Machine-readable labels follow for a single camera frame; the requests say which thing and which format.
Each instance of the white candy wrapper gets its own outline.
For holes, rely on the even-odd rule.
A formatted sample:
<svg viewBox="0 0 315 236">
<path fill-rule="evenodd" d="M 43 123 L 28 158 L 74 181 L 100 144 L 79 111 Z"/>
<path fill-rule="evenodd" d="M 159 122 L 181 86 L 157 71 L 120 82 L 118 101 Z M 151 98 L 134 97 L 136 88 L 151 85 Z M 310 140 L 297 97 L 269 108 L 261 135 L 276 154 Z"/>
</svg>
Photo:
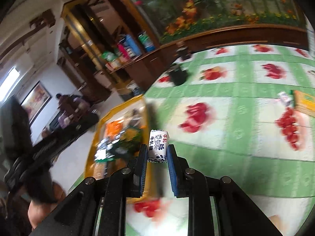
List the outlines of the white candy wrapper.
<svg viewBox="0 0 315 236">
<path fill-rule="evenodd" d="M 151 130 L 149 139 L 148 162 L 166 163 L 166 148 L 169 134 L 163 130 Z"/>
</svg>

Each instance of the ceiling light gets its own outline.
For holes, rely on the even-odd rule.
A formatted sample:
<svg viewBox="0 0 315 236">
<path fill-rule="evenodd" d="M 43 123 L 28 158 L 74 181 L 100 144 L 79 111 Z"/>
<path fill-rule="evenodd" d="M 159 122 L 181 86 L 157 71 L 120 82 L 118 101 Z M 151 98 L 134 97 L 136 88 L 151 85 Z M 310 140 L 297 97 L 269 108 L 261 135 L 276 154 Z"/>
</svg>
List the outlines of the ceiling light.
<svg viewBox="0 0 315 236">
<path fill-rule="evenodd" d="M 0 86 L 0 101 L 2 101 L 5 98 L 5 96 L 7 95 L 13 84 L 16 82 L 18 77 L 19 72 L 15 68 L 12 68 L 9 74 L 7 75 L 7 78 L 5 78 L 5 80 Z"/>
</svg>

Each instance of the painting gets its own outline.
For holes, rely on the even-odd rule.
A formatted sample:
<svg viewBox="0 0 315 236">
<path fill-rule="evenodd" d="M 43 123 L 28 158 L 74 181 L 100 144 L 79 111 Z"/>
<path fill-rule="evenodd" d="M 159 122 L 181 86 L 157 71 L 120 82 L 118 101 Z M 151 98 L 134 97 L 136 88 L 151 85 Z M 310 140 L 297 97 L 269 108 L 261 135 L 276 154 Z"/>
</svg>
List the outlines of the painting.
<svg viewBox="0 0 315 236">
<path fill-rule="evenodd" d="M 22 107 L 26 110 L 30 125 L 35 120 L 40 111 L 45 107 L 51 95 L 39 81 L 22 101 Z"/>
</svg>

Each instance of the ceiling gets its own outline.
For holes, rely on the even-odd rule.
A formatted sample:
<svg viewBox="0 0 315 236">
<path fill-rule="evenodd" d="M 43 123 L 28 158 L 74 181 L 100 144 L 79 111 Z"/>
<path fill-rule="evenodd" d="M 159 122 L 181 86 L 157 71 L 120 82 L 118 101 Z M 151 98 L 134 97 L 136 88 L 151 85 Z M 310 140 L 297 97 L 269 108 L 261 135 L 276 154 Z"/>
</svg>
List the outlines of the ceiling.
<svg viewBox="0 0 315 236">
<path fill-rule="evenodd" d="M 59 43 L 64 37 L 64 21 L 60 18 L 63 4 L 70 0 L 16 0 L 0 24 L 0 54 L 13 42 L 28 33 L 29 22 L 51 9 L 55 16 L 54 26 L 38 31 L 11 50 L 0 61 L 0 84 L 12 67 L 20 73 L 19 83 L 13 92 L 19 91 L 28 80 L 45 66 L 56 63 L 59 55 Z"/>
</svg>

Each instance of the floral mural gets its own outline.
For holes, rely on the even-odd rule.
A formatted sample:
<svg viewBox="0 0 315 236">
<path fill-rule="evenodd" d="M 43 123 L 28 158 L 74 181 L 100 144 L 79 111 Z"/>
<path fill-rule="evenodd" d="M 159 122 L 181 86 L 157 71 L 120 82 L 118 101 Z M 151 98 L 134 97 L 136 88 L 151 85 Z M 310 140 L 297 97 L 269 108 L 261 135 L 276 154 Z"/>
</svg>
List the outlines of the floral mural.
<svg viewBox="0 0 315 236">
<path fill-rule="evenodd" d="M 293 0 L 132 0 L 161 43 L 216 28 L 256 23 L 305 27 Z"/>
</svg>

